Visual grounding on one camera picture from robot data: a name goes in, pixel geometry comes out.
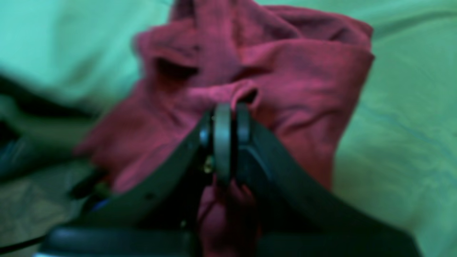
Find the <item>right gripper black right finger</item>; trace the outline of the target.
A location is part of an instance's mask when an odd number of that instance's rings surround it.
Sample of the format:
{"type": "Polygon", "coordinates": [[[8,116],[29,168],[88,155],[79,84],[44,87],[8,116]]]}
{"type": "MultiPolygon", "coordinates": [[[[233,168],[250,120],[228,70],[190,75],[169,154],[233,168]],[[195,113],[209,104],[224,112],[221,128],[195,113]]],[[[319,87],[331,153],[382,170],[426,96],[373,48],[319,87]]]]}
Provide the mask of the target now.
{"type": "Polygon", "coordinates": [[[279,140],[236,107],[236,181],[256,201],[257,257],[419,257],[403,231],[344,203],[292,158],[279,140]]]}

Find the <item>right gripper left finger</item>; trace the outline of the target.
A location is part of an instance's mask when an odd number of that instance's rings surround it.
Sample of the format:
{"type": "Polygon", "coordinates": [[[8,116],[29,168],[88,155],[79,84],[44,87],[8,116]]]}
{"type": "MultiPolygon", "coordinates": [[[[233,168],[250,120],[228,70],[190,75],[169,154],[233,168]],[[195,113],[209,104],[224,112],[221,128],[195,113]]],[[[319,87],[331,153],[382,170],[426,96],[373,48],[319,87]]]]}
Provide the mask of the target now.
{"type": "Polygon", "coordinates": [[[201,195],[231,177],[231,107],[219,104],[143,182],[57,226],[37,257],[201,257],[201,195]]]}

